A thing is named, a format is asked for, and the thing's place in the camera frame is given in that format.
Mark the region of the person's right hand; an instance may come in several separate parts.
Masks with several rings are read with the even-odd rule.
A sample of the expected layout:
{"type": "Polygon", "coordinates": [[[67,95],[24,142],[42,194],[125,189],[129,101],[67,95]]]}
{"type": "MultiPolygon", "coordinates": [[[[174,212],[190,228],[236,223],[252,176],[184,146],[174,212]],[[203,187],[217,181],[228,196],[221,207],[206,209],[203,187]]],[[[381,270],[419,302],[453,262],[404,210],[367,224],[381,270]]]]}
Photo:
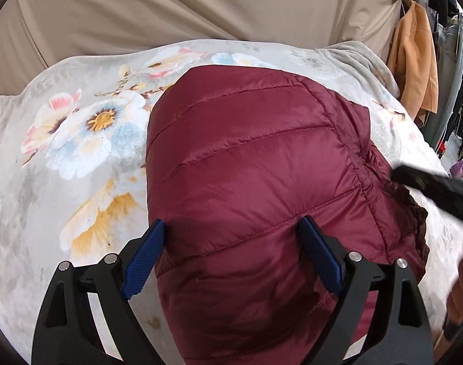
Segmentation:
{"type": "Polygon", "coordinates": [[[452,342],[463,328],[463,256],[458,266],[458,278],[448,295],[447,314],[443,325],[443,336],[452,342]]]}

